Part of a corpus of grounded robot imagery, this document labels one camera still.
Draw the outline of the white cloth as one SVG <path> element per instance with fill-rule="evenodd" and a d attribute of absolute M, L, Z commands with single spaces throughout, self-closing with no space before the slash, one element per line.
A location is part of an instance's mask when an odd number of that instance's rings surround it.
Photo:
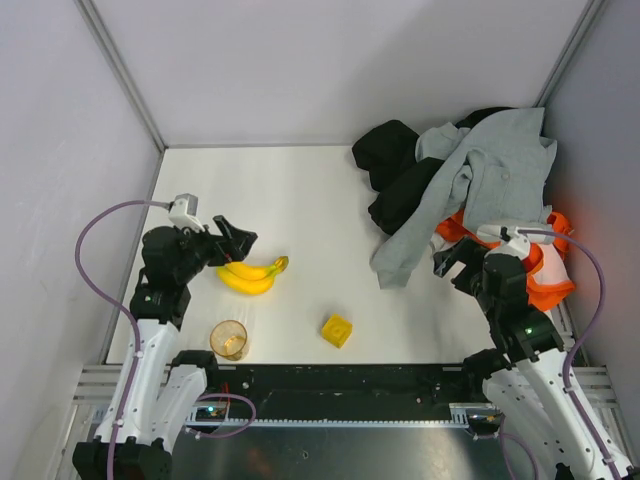
<path fill-rule="evenodd" d="M 442 247 L 434 252 L 434 271 L 438 276 L 443 276 L 457 262 L 469 265 L 473 254 L 478 254 L 480 259 L 487 253 L 511 254 L 524 264 L 528 289 L 544 294 L 572 291 L 575 286 L 565 266 L 568 250 L 569 243 L 566 240 L 553 240 L 539 235 L 514 236 L 510 240 L 495 239 L 489 243 L 467 235 L 450 248 Z"/>

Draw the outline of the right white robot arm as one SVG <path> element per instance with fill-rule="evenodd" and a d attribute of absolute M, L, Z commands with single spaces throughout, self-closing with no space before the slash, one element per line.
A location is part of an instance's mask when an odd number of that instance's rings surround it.
<path fill-rule="evenodd" d="M 478 303 L 493 348 L 463 362 L 471 385 L 499 412 L 494 434 L 512 478 L 636 479 L 639 468 L 589 403 L 550 316 L 529 300 L 540 231 L 502 235 L 489 249 L 472 238 L 433 255 L 434 273 L 457 263 L 453 286 Z"/>

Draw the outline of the black cloth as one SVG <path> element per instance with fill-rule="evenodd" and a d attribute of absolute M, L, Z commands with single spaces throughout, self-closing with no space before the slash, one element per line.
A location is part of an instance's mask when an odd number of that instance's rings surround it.
<path fill-rule="evenodd" d="M 427 240 L 436 227 L 460 210 L 472 230 L 502 216 L 509 169 L 492 151 L 496 123 L 481 125 L 502 107 L 476 110 L 417 134 L 399 120 L 379 125 L 356 141 L 356 166 L 369 174 L 378 193 L 368 207 L 373 222 L 403 240 Z"/>

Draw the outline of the grey hooded sweatshirt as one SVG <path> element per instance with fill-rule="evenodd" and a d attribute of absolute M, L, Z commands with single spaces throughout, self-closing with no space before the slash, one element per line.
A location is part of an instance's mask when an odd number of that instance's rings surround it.
<path fill-rule="evenodd" d="M 382 289 L 407 285 L 437 226 L 457 212 L 471 232 L 500 221 L 546 223 L 543 191 L 557 142 L 543 136 L 544 116 L 542 108 L 505 109 L 473 127 L 447 123 L 419 137 L 416 157 L 443 163 L 416 210 L 372 257 Z"/>

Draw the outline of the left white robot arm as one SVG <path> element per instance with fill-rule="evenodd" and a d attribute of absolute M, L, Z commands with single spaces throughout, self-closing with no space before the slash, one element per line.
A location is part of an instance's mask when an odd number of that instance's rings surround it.
<path fill-rule="evenodd" d="M 174 350 L 191 299 L 189 282 L 203 269 L 246 258 L 254 232 L 213 219 L 212 234 L 193 220 L 174 220 L 142 237 L 143 266 L 124 314 L 132 332 L 108 411 L 72 463 L 82 479 L 168 479 L 177 437 L 217 371 L 213 353 Z"/>

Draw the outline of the orange cloth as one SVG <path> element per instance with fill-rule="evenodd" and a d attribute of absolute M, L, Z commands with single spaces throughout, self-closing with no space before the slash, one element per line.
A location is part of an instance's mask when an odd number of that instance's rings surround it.
<path fill-rule="evenodd" d="M 432 236 L 432 252 L 453 246 L 463 238 L 492 249 L 499 243 L 485 243 L 463 226 L 464 211 L 460 210 L 442 221 Z M 555 237 L 550 244 L 532 244 L 529 257 L 523 260 L 527 272 L 529 303 L 543 312 L 558 306 L 576 286 L 569 278 L 564 261 L 569 251 L 569 242 Z"/>

